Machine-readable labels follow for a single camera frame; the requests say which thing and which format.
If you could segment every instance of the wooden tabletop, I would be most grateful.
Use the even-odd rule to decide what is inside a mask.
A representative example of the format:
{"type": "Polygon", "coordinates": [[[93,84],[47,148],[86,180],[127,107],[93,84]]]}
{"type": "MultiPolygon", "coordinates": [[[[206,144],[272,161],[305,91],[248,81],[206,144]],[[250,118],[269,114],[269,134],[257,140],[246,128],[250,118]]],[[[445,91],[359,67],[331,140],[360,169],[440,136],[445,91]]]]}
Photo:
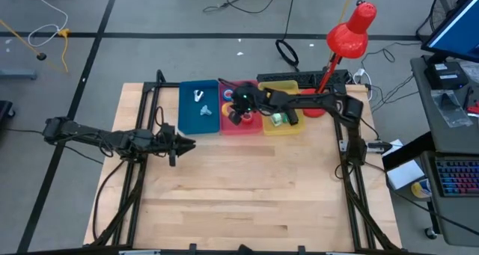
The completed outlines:
{"type": "MultiPolygon", "coordinates": [[[[134,129],[142,85],[123,86],[113,130],[134,129]]],[[[364,102],[363,118],[373,125],[366,88],[348,85],[347,91],[364,102]]],[[[165,122],[177,125],[178,89],[162,88],[159,105],[165,122]]],[[[363,123],[361,133],[366,141],[375,139],[363,123]]],[[[306,118],[299,135],[187,137],[197,147],[175,168],[168,159],[148,159],[134,248],[188,249],[196,243],[200,250],[236,250],[244,244],[256,251],[297,251],[298,245],[307,251],[353,251],[344,186],[334,176],[340,161],[329,115],[306,118]]],[[[380,155],[368,154],[366,161],[382,167],[380,155]]],[[[105,159],[100,183],[119,162],[118,157],[105,159]]],[[[100,196],[97,232],[118,210],[125,172],[126,165],[100,196]]],[[[384,173],[367,166],[362,172],[371,215],[401,246],[384,173]]],[[[85,243],[92,241],[90,219],[85,243]]]]}

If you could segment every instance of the cart wheel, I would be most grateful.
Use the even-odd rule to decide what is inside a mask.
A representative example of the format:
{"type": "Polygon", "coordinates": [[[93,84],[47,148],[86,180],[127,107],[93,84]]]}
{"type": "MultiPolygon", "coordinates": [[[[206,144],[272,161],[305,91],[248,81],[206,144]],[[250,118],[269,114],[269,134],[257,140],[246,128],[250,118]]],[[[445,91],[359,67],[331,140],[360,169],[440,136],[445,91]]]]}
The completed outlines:
{"type": "Polygon", "coordinates": [[[10,109],[9,112],[8,112],[8,117],[9,118],[15,117],[15,114],[16,114],[16,112],[13,109],[10,109]]]}
{"type": "Polygon", "coordinates": [[[434,232],[433,228],[424,229],[424,233],[426,234],[427,238],[434,240],[437,238],[437,233],[434,232]]]}

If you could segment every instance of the green object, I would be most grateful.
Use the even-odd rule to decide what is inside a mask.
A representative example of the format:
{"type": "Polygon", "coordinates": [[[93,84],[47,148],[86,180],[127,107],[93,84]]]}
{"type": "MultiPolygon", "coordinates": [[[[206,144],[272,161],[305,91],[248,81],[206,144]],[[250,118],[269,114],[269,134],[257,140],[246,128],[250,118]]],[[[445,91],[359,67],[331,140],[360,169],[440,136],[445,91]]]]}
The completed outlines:
{"type": "Polygon", "coordinates": [[[287,119],[287,115],[285,113],[281,113],[281,116],[282,116],[282,119],[283,119],[283,123],[289,123],[290,120],[287,119]]]}
{"type": "Polygon", "coordinates": [[[271,122],[272,122],[272,125],[274,125],[275,127],[278,127],[282,124],[281,122],[281,114],[279,113],[274,113],[272,116],[271,116],[271,122]]]}

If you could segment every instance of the yellow bin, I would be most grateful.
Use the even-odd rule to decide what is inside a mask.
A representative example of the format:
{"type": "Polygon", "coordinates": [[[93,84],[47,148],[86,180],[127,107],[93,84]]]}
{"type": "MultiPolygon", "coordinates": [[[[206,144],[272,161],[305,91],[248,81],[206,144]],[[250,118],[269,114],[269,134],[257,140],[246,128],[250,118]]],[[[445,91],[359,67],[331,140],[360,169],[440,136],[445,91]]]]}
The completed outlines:
{"type": "MultiPolygon", "coordinates": [[[[282,90],[288,94],[298,94],[298,82],[294,80],[280,81],[280,82],[261,82],[258,85],[260,90],[264,88],[271,88],[273,90],[282,90]]],[[[265,135],[295,135],[299,134],[305,129],[305,116],[302,113],[302,109],[296,109],[299,122],[296,125],[291,126],[289,123],[283,123],[278,127],[275,127],[270,117],[262,116],[263,118],[263,131],[265,135]]]]}

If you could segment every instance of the computer monitor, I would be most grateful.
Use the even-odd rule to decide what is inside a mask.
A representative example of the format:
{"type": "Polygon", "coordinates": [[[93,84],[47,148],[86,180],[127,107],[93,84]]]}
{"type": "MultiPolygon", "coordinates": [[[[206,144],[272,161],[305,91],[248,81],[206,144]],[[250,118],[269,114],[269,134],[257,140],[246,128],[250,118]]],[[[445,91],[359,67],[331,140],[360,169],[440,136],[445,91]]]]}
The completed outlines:
{"type": "Polygon", "coordinates": [[[479,62],[479,0],[463,0],[421,48],[435,52],[436,63],[448,56],[479,62]]]}

